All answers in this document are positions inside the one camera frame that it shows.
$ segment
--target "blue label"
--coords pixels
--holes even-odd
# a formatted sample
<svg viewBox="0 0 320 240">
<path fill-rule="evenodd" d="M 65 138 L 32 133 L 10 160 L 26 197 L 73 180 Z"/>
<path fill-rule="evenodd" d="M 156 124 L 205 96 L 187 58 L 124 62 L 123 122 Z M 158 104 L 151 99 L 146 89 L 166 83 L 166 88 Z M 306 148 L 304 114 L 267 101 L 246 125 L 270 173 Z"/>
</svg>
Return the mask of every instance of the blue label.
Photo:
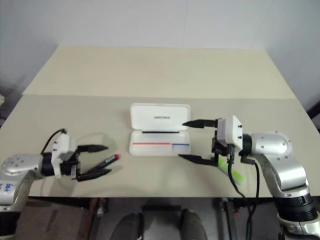
<svg viewBox="0 0 320 240">
<path fill-rule="evenodd" d="M 5 191 L 5 192 L 10 192 L 12 186 L 13 186 L 13 184 L 7 183 L 7 184 L 5 185 L 5 187 L 4 187 L 4 191 Z"/>
</svg>

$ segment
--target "black cable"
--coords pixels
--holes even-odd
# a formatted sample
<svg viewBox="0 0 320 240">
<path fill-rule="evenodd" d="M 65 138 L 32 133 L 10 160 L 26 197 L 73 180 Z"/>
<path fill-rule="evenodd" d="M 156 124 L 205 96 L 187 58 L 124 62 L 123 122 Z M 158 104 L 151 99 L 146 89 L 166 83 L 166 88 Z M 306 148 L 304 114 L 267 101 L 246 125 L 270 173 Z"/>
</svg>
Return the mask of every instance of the black cable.
<svg viewBox="0 0 320 240">
<path fill-rule="evenodd" d="M 45 150 L 46 150 L 47 146 L 49 145 L 51 139 L 52 139 L 56 134 L 58 134 L 58 133 L 60 133 L 60 132 L 63 133 L 63 134 L 66 134 L 66 133 L 67 133 L 67 130 L 66 130 L 65 128 L 61 128 L 61 129 L 55 131 L 55 132 L 49 137 L 49 139 L 46 141 L 44 147 L 42 148 L 41 154 L 43 154 L 43 153 L 45 152 Z"/>
<path fill-rule="evenodd" d="M 257 204 L 258 204 L 258 199 L 259 199 L 259 191 L 260 191 L 260 171 L 259 171 L 259 167 L 258 164 L 256 162 L 254 162 L 254 166 L 255 166 L 255 171 L 256 171 L 256 191 L 255 191 L 255 199 L 254 199 L 254 204 L 253 204 L 253 208 L 248 216 L 248 219 L 246 221 L 246 228 L 249 228 L 249 224 L 250 224 L 250 229 L 249 229 L 249 239 L 251 239 L 252 237 L 252 216 L 254 215 L 256 208 L 257 208 Z"/>
<path fill-rule="evenodd" d="M 241 195 L 241 197 L 243 198 L 243 200 L 245 202 L 245 205 L 246 205 L 246 207 L 248 209 L 248 215 L 250 216 L 251 210 L 250 210 L 250 205 L 249 205 L 248 199 L 246 198 L 246 196 L 242 192 L 239 191 L 239 189 L 238 189 L 238 187 L 237 187 L 237 185 L 236 185 L 236 183 L 235 183 L 235 181 L 234 181 L 234 179 L 232 177 L 232 162 L 231 161 L 228 162 L 228 176 L 229 176 L 230 182 L 232 183 L 235 191 L 239 195 Z M 249 221 L 248 221 L 247 228 L 246 228 L 246 231 L 245 231 L 245 239 L 247 239 L 247 240 L 250 239 L 250 229 L 251 229 L 251 225 L 252 225 L 251 218 L 249 219 L 249 217 L 248 217 L 248 220 Z"/>
</svg>

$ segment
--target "beige table surface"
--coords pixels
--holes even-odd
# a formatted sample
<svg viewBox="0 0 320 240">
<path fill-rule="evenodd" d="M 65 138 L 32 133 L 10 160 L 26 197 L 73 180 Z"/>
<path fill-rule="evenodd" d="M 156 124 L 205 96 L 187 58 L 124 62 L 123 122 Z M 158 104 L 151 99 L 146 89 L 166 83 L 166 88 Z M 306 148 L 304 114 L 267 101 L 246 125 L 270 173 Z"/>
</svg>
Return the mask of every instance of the beige table surface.
<svg viewBox="0 0 320 240">
<path fill-rule="evenodd" d="M 236 115 L 247 133 L 284 132 L 306 169 L 311 193 L 320 195 L 319 134 L 269 56 L 257 50 L 59 46 L 0 129 L 0 159 L 39 153 L 63 127 L 79 144 L 110 147 L 82 154 L 84 170 L 113 153 L 121 159 L 95 180 L 36 181 L 32 196 L 238 197 L 217 168 L 179 157 L 129 155 L 132 103 L 189 104 L 192 119 Z M 192 153 L 208 155 L 212 128 L 189 132 Z M 253 197 L 254 168 L 234 168 L 246 176 L 240 189 Z M 270 196 L 264 180 L 260 196 Z"/>
<path fill-rule="evenodd" d="M 112 172 L 98 179 L 77 183 L 68 177 L 36 181 L 32 196 L 71 197 L 237 197 L 227 175 L 218 168 L 197 165 L 178 156 L 131 156 L 129 140 L 132 103 L 188 104 L 192 119 L 215 119 L 235 114 L 246 133 L 278 130 L 293 142 L 294 154 L 303 163 L 313 195 L 320 195 L 320 137 L 295 99 L 195 99 L 96 96 L 25 95 L 0 130 L 0 155 L 39 153 L 49 135 L 67 128 L 78 144 L 106 144 L 110 150 L 80 156 L 83 170 L 114 153 L 121 159 L 110 165 Z M 212 128 L 189 129 L 193 154 L 210 153 Z M 255 195 L 253 166 L 234 169 L 246 176 L 240 186 Z M 261 197 L 270 197 L 261 181 Z"/>
<path fill-rule="evenodd" d="M 262 50 L 57 48 L 24 94 L 295 98 Z"/>
</svg>

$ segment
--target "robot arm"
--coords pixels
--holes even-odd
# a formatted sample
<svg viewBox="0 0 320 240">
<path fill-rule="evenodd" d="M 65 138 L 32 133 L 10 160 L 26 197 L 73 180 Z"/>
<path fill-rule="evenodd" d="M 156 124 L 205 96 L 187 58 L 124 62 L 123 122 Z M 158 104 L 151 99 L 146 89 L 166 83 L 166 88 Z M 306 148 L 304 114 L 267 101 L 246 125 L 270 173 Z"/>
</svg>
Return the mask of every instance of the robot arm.
<svg viewBox="0 0 320 240">
<path fill-rule="evenodd" d="M 71 176 L 78 182 L 95 179 L 109 173 L 98 169 L 80 173 L 78 156 L 82 152 L 99 152 L 102 145 L 76 146 L 75 139 L 62 132 L 53 144 L 52 152 L 17 154 L 7 158 L 0 170 L 0 239 L 14 239 L 17 221 L 35 180 L 48 176 Z"/>
<path fill-rule="evenodd" d="M 242 124 L 235 116 L 195 120 L 184 125 L 217 129 L 212 139 L 214 155 L 211 159 L 194 155 L 181 157 L 212 166 L 218 165 L 219 155 L 232 156 L 235 152 L 241 156 L 242 163 L 248 163 L 248 158 L 256 159 L 278 210 L 282 228 L 279 239 L 320 239 L 320 217 L 310 196 L 306 172 L 295 159 L 292 143 L 286 135 L 277 131 L 243 134 Z"/>
</svg>

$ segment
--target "white wall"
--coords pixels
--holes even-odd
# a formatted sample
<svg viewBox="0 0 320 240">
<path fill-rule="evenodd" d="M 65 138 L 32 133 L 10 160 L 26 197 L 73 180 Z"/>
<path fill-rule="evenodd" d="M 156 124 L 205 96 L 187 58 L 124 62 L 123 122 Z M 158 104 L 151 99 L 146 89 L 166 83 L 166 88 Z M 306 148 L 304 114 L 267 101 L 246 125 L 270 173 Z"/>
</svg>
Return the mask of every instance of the white wall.
<svg viewBox="0 0 320 240">
<path fill-rule="evenodd" d="M 320 100 L 319 0 L 0 0 L 0 92 L 12 107 L 58 44 L 266 49 Z"/>
</svg>

